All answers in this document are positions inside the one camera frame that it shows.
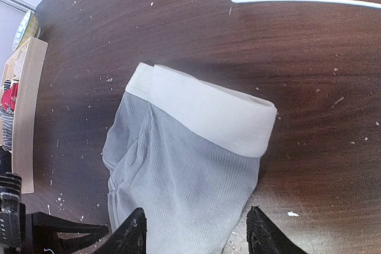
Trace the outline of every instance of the wooden bin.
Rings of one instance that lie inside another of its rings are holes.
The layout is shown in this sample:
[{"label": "wooden bin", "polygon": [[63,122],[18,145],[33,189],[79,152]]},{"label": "wooden bin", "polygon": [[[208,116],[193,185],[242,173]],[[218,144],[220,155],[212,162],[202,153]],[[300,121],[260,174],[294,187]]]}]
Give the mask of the wooden bin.
[{"label": "wooden bin", "polygon": [[[18,93],[13,121],[12,172],[23,179],[22,193],[33,193],[33,133],[35,127],[36,102],[43,61],[48,43],[37,38],[29,38],[6,62],[1,80],[0,99],[4,93],[4,82],[17,79]],[[22,66],[20,74],[14,67]],[[3,144],[2,122],[0,119],[0,143]]]}]

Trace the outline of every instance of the white waistband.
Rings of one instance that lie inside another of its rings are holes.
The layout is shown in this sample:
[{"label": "white waistband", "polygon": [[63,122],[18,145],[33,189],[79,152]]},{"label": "white waistband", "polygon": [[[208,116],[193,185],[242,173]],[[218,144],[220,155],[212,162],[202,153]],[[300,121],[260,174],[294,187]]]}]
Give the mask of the white waistband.
[{"label": "white waistband", "polygon": [[149,101],[206,140],[248,157],[266,151],[277,112],[269,101],[160,65],[140,63],[126,92]]}]

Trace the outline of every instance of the white speck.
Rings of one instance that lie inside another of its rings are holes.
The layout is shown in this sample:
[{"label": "white speck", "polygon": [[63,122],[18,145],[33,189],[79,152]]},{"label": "white speck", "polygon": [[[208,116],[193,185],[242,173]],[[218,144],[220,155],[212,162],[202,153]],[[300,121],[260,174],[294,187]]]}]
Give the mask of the white speck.
[{"label": "white speck", "polygon": [[43,251],[44,251],[44,252],[50,251],[51,253],[55,254],[55,253],[53,252],[53,250],[52,250],[52,249],[49,249],[49,248],[44,248]]},{"label": "white speck", "polygon": [[289,212],[287,213],[287,215],[288,215],[289,217],[298,217],[298,216],[299,216],[298,214],[294,213],[293,211],[289,211]]},{"label": "white speck", "polygon": [[332,107],[332,108],[335,108],[335,105],[338,104],[340,101],[343,101],[343,100],[344,100],[344,97],[342,96],[342,97],[339,98],[337,101],[335,101],[331,107]]}]

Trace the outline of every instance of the brown tabletop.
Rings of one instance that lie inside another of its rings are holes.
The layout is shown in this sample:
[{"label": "brown tabletop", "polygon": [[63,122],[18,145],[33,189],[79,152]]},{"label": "brown tabletop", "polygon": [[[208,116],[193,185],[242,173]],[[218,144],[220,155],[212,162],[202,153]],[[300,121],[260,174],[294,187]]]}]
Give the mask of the brown tabletop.
[{"label": "brown tabletop", "polygon": [[49,47],[29,212],[49,205],[61,218],[108,223],[107,128],[138,63],[164,64],[277,106],[252,201],[294,242],[308,253],[379,253],[381,11],[43,0],[38,16]]}]

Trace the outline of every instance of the patterned bowl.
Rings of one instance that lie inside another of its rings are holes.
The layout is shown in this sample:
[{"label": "patterned bowl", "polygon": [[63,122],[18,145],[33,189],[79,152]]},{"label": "patterned bowl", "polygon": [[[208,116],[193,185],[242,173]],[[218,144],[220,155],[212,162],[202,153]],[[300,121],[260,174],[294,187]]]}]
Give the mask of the patterned bowl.
[{"label": "patterned bowl", "polygon": [[28,10],[25,13],[17,31],[14,36],[12,50],[18,49],[27,39],[30,37],[38,37],[40,35],[41,28],[38,26],[38,19],[36,16]]}]

